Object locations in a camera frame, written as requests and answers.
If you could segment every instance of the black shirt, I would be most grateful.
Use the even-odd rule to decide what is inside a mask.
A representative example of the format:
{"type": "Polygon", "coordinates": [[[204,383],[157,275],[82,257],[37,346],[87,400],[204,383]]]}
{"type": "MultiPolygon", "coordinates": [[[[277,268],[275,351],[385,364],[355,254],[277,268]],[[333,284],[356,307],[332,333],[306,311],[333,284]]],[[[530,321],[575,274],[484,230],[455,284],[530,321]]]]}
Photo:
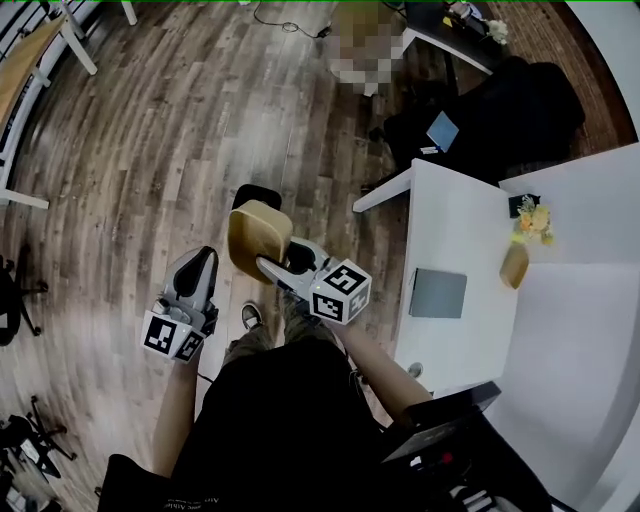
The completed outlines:
{"type": "Polygon", "coordinates": [[[338,348],[314,339],[231,362],[171,479],[113,455],[98,511],[361,508],[379,433],[350,373],[338,348]]]}

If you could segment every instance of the wood-grain floor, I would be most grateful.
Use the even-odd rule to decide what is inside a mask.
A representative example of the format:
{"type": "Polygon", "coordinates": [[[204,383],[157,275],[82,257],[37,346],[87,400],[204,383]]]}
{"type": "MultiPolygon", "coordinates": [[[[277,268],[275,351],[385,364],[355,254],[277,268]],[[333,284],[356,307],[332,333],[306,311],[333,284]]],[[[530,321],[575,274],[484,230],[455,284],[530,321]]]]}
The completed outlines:
{"type": "MultiPolygon", "coordinates": [[[[14,189],[46,197],[50,208],[0,211],[1,253],[16,257],[28,242],[27,279],[50,285],[28,303],[42,336],[22,331],[0,349],[0,418],[26,412],[37,394],[42,412],[67,425],[66,446],[79,458],[56,459],[65,478],[50,492],[73,511],[95,509],[93,488],[110,454],[149,464],[169,366],[141,350],[138,337],[168,262],[202,244],[221,259],[221,317],[203,373],[213,376],[241,333],[247,298],[265,304],[279,336],[273,288],[241,275],[226,251],[240,185],[278,190],[297,236],[373,275],[372,302],[359,321],[393,351],[407,196],[358,216],[351,205],[363,182],[393,170],[385,148],[368,141],[369,129],[399,111],[412,77],[445,76],[439,51],[416,42],[397,83],[364,98],[336,84],[321,41],[259,25],[253,7],[139,3],[135,27],[118,5],[101,9],[86,43],[98,74],[73,58],[62,62],[16,164],[14,189]]],[[[265,3],[260,15],[316,33],[331,9],[265,3]]],[[[461,90],[482,80],[455,65],[461,90]]]]}

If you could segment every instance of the sneaker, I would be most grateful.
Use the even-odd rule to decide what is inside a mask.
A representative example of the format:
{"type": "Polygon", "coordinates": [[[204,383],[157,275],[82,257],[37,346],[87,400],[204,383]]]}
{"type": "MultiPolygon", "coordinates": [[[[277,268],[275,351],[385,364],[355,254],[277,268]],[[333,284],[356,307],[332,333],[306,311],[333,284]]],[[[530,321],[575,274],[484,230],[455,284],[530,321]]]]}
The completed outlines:
{"type": "Polygon", "coordinates": [[[247,331],[262,325],[262,315],[258,306],[253,302],[245,302],[244,306],[242,306],[242,325],[247,331]]]}

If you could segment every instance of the office chair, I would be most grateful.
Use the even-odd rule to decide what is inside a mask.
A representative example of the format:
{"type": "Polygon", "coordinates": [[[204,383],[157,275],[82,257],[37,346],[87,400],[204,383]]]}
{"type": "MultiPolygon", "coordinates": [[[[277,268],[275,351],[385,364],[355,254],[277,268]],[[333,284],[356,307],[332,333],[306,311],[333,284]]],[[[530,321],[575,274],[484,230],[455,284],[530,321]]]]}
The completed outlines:
{"type": "Polygon", "coordinates": [[[22,298],[25,295],[46,293],[49,291],[49,286],[44,281],[38,281],[38,288],[24,289],[21,287],[29,252],[31,249],[28,245],[20,249],[18,265],[15,267],[15,279],[11,278],[11,271],[15,266],[14,262],[7,260],[5,265],[2,256],[0,256],[0,347],[7,346],[13,341],[20,328],[20,316],[24,317],[34,336],[40,336],[42,333],[40,327],[33,326],[22,298]]]}
{"type": "Polygon", "coordinates": [[[53,440],[55,435],[66,434],[67,428],[59,425],[53,430],[47,430],[40,418],[37,402],[38,398],[32,396],[32,412],[27,413],[26,417],[9,417],[9,425],[0,430],[0,449],[9,448],[16,456],[24,453],[34,462],[45,480],[46,475],[61,478],[60,471],[49,458],[49,452],[56,451],[71,461],[75,460],[77,455],[67,453],[53,440]]]}
{"type": "Polygon", "coordinates": [[[372,130],[372,140],[383,138],[389,144],[397,172],[363,186],[362,192],[405,171],[414,158],[497,185],[512,166],[566,159],[585,120],[569,80],[549,62],[529,64],[510,57],[461,96],[438,82],[423,87],[426,94],[415,106],[385,120],[384,129],[372,130]],[[441,112],[459,131],[448,151],[425,155],[421,148],[437,143],[427,130],[441,112]]]}

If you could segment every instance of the white desk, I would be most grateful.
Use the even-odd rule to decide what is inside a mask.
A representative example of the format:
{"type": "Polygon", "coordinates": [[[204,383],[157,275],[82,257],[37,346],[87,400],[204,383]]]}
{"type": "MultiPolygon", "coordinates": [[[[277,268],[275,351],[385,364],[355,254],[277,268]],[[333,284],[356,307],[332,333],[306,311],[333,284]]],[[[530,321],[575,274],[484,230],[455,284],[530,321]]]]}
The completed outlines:
{"type": "Polygon", "coordinates": [[[423,160],[353,204],[363,212],[411,191],[409,230],[395,360],[415,362],[431,391],[465,387],[502,374],[518,292],[500,280],[513,220],[496,187],[423,160]],[[465,274],[462,318],[414,318],[409,305],[416,269],[465,274]]]}

